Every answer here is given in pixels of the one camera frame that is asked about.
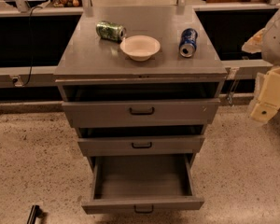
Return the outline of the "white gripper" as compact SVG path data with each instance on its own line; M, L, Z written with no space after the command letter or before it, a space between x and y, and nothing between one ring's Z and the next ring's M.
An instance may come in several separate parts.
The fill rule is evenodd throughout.
M280 66L266 74L257 73L254 98L249 105L249 117L267 123L280 109Z

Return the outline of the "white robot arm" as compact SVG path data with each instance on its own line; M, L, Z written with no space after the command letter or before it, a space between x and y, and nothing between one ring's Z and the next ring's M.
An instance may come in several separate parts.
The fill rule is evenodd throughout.
M267 123L280 109L280 8L264 28L242 45L242 51L260 52L262 60L273 66L265 75L257 74L259 90L250 103L249 117Z

